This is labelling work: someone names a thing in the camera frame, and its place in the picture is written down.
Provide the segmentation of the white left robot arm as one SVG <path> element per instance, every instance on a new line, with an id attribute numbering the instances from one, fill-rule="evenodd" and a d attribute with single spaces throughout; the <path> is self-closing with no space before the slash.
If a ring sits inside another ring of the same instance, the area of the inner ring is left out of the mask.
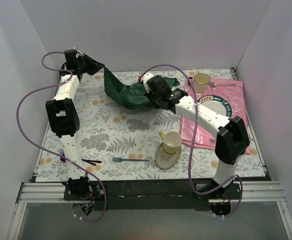
<path id="1" fill-rule="evenodd" d="M 80 155 L 78 131 L 80 119 L 74 97 L 83 74 L 94 75 L 105 65 L 76 49 L 64 51 L 65 64 L 53 100 L 45 104 L 50 129 L 62 144 L 62 156 L 67 157 L 68 177 L 75 180 L 86 175 Z"/>

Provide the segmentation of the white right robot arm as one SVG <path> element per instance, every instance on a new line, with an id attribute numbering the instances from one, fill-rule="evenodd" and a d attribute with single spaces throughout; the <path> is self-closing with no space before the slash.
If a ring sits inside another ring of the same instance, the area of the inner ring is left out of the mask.
<path id="1" fill-rule="evenodd" d="M 145 96 L 157 109 L 171 111 L 185 117 L 208 131 L 216 140 L 215 154 L 218 167 L 210 184 L 200 190 L 194 190 L 199 196 L 213 193 L 223 199 L 231 192 L 238 159 L 250 145 L 244 120 L 239 116 L 229 118 L 223 116 L 197 102 L 182 89 L 172 90 L 165 79 L 159 75 L 146 73 L 140 77 L 145 88 Z"/>

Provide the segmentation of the dark green cloth napkin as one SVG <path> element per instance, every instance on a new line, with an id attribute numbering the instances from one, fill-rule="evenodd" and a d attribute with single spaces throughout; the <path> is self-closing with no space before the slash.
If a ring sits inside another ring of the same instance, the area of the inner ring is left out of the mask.
<path id="1" fill-rule="evenodd" d="M 165 78 L 167 84 L 171 87 L 179 86 L 180 83 L 176 78 Z M 143 80 L 132 85 L 126 85 L 117 79 L 117 77 L 108 69 L 104 68 L 104 92 L 115 103 L 129 110 L 145 109 L 155 107 L 149 99 L 144 95 L 146 93 Z"/>

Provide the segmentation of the blue plastic fork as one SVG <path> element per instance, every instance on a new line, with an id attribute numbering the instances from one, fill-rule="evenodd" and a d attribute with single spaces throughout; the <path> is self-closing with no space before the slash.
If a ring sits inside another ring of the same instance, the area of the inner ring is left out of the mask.
<path id="1" fill-rule="evenodd" d="M 117 163 L 121 162 L 148 162 L 148 159 L 134 159 L 134 158 L 121 158 L 121 157 L 113 157 L 112 160 Z"/>

